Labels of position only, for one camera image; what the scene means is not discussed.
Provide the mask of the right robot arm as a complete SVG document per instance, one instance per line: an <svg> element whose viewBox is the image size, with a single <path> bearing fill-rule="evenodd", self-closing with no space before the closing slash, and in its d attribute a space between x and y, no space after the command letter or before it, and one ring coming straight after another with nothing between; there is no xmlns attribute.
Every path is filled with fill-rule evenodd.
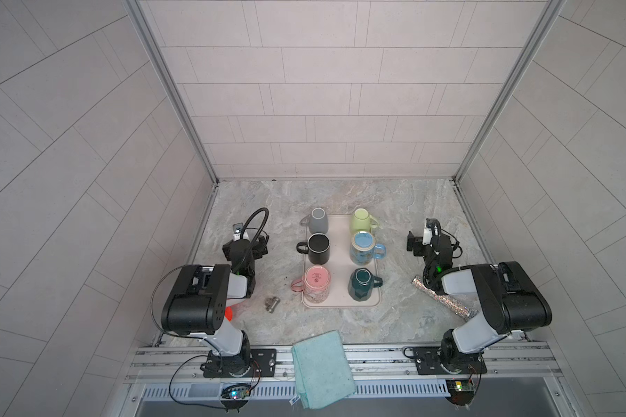
<svg viewBox="0 0 626 417"><path fill-rule="evenodd" d="M453 265L457 245L433 219L423 236L409 233L406 250L424 260L420 282L438 296L476 295L481 310L463 326L445 332L438 349L441 368L449 374L479 374L483 351L514 331L547 327L549 303L515 261L461 267Z"/></svg>

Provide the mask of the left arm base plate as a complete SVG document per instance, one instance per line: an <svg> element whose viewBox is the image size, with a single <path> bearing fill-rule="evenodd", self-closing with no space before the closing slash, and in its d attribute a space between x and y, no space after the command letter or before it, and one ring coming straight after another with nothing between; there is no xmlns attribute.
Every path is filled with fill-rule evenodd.
<svg viewBox="0 0 626 417"><path fill-rule="evenodd" d="M204 378L248 378L257 374L273 377L275 368L276 349L251 349L229 357L210 352L200 366Z"/></svg>

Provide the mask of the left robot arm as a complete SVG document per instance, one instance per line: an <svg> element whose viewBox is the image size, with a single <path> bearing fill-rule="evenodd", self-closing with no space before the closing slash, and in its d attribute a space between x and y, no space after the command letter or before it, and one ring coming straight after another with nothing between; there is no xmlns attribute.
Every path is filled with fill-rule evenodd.
<svg viewBox="0 0 626 417"><path fill-rule="evenodd" d="M228 307L250 299L256 286L255 260L268 254L269 239L259 236L223 246L227 264L182 267L164 303L163 332L200 339L210 346L203 376L243 377L252 367L250 342L225 316Z"/></svg>

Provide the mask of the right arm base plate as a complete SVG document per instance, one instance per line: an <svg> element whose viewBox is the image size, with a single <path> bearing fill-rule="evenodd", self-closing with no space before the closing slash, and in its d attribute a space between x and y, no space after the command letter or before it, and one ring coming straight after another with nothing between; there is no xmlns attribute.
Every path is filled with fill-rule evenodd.
<svg viewBox="0 0 626 417"><path fill-rule="evenodd" d="M453 354L443 358L439 347L405 347L402 353L415 363L419 375L484 375L488 372L482 354Z"/></svg>

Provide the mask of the grey mug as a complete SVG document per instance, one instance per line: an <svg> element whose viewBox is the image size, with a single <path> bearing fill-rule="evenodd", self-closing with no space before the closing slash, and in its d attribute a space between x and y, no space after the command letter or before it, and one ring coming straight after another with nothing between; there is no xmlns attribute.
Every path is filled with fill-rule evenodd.
<svg viewBox="0 0 626 417"><path fill-rule="evenodd" d="M300 224L306 227L309 232L314 234L327 234L329 231L329 219L323 208L313 208L309 215L306 215Z"/></svg>

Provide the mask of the light green mug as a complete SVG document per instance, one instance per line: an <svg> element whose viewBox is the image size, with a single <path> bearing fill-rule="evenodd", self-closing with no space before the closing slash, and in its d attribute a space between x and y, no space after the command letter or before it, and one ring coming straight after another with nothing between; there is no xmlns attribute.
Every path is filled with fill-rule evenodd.
<svg viewBox="0 0 626 417"><path fill-rule="evenodd" d="M380 228L379 221L366 208L357 208L351 215L351 234L358 232L374 233Z"/></svg>

